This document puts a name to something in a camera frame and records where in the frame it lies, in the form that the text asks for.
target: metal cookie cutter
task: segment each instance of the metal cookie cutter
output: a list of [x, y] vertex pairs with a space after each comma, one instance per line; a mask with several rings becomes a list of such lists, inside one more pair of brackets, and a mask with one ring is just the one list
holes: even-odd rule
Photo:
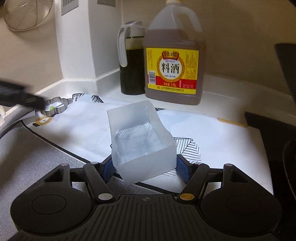
[[72, 99], [62, 99], [61, 97], [54, 97], [45, 101], [45, 106], [53, 104], [55, 102], [61, 102], [61, 104], [52, 110], [41, 110], [40, 113], [47, 117], [54, 117], [56, 114], [63, 113], [69, 104], [72, 103]]

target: yellow label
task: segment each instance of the yellow label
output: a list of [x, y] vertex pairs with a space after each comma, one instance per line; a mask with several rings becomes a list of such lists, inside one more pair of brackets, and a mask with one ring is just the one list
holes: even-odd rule
[[197, 50], [146, 48], [148, 88], [195, 95]]

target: bottle handle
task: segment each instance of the bottle handle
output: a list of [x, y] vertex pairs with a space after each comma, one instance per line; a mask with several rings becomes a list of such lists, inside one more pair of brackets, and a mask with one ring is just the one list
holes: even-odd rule
[[127, 67], [128, 60], [126, 56], [126, 37], [129, 34], [131, 27], [124, 26], [119, 30], [118, 37], [117, 37], [117, 48], [118, 48], [118, 57], [119, 57], [119, 64], [122, 67]]
[[174, 19], [177, 23], [178, 28], [183, 29], [183, 25], [178, 18], [177, 14], [185, 14], [189, 17], [189, 20], [191, 21], [193, 28], [196, 32], [202, 32], [202, 27], [200, 25], [200, 21], [198, 17], [196, 16], [195, 12], [191, 10], [190, 8], [184, 7], [184, 6], [178, 6], [176, 8], [173, 8], [173, 14], [174, 14]]

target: translucent plastic box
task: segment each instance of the translucent plastic box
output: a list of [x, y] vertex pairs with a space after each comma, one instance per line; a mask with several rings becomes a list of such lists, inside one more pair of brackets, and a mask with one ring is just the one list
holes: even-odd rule
[[176, 167], [177, 148], [150, 101], [107, 111], [113, 165], [126, 184], [141, 182]]

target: metal strainer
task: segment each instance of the metal strainer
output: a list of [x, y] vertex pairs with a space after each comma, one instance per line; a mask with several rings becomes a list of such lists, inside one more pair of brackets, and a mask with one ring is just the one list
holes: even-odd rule
[[4, 20], [14, 30], [27, 30], [40, 24], [54, 0], [6, 0]]

